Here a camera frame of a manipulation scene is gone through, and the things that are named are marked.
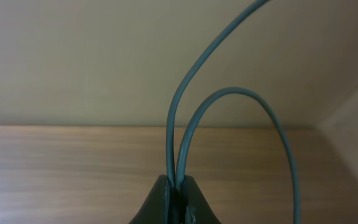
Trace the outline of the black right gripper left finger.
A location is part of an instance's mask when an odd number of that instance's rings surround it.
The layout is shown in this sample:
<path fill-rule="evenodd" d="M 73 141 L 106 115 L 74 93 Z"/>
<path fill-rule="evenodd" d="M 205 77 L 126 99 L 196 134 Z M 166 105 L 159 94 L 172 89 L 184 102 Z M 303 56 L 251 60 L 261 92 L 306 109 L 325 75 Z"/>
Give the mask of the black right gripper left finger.
<path fill-rule="evenodd" d="M 170 184 L 166 175 L 159 175 L 129 224 L 168 224 L 170 211 Z"/>

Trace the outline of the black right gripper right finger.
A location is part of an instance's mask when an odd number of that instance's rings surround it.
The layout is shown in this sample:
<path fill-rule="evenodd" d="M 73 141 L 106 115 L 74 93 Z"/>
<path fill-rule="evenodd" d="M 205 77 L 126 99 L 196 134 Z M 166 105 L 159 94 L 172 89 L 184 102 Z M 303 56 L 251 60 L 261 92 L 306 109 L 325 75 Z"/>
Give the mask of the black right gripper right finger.
<path fill-rule="evenodd" d="M 184 224 L 221 224 L 192 176 L 185 176 L 182 190 L 185 199 Z"/>

